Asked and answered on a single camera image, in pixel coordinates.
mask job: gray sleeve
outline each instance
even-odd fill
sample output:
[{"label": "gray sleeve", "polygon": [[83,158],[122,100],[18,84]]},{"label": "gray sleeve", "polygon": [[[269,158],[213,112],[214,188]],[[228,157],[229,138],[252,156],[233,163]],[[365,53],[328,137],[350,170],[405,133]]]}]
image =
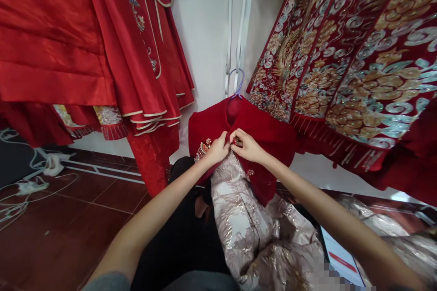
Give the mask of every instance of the gray sleeve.
[{"label": "gray sleeve", "polygon": [[82,291],[129,291],[131,285],[121,272],[109,272],[91,281]]}]

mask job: power strip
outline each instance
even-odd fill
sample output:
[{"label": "power strip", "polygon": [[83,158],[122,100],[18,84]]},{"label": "power strip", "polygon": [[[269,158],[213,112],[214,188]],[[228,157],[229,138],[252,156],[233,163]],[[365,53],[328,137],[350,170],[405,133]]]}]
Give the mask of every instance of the power strip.
[{"label": "power strip", "polygon": [[34,192],[45,190],[50,185],[50,183],[46,183],[46,182],[38,184],[32,181],[28,181],[27,183],[17,183],[17,184],[18,184],[19,191],[16,195],[18,196],[27,195]]}]

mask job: hand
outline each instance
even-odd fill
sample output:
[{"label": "hand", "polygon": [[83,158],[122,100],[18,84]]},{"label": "hand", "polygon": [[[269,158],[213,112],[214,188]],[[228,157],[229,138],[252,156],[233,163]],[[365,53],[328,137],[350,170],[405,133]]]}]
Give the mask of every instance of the hand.
[{"label": "hand", "polygon": [[[242,142],[242,147],[233,144],[235,137],[238,137]],[[246,160],[262,164],[268,157],[268,153],[259,146],[252,136],[247,134],[244,130],[238,128],[234,130],[229,137],[231,143],[231,150]]]},{"label": "hand", "polygon": [[211,144],[206,152],[206,155],[202,158],[207,161],[211,166],[222,161],[229,153],[230,144],[226,142],[226,134],[228,132],[224,131],[220,137]]}]

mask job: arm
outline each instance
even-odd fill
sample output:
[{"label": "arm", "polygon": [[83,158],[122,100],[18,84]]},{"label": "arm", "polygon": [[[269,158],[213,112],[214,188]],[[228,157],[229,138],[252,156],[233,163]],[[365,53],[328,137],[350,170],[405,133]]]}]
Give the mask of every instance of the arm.
[{"label": "arm", "polygon": [[231,143],[236,136],[242,142],[242,148],[231,145],[231,149],[239,156],[266,167],[317,222],[360,262],[373,285],[381,290],[390,290],[393,286],[425,289],[416,273],[374,231],[330,196],[265,152],[244,131],[233,132]]},{"label": "arm", "polygon": [[225,138],[226,132],[223,132],[202,159],[154,197],[118,232],[89,281],[102,274],[118,271],[132,283],[144,248],[199,178],[229,153],[229,143],[225,142]]}]

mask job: red tile floor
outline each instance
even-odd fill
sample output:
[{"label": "red tile floor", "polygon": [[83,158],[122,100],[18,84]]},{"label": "red tile floor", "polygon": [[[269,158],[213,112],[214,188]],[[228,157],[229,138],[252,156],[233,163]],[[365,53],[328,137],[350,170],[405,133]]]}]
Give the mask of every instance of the red tile floor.
[{"label": "red tile floor", "polygon": [[[81,153],[75,160],[137,172],[135,162],[123,157]],[[49,196],[30,203],[17,221],[0,231],[0,291],[81,289],[116,233],[150,200],[143,184],[72,169],[60,175],[69,173],[78,173],[79,178],[56,194],[74,176],[44,177],[50,187],[32,194],[30,200]],[[14,187],[3,190],[0,199],[15,192]],[[293,200],[282,185],[278,193]],[[22,202],[17,197],[9,200]],[[360,200],[392,216],[409,232],[424,227],[413,215],[415,206],[368,197]]]}]

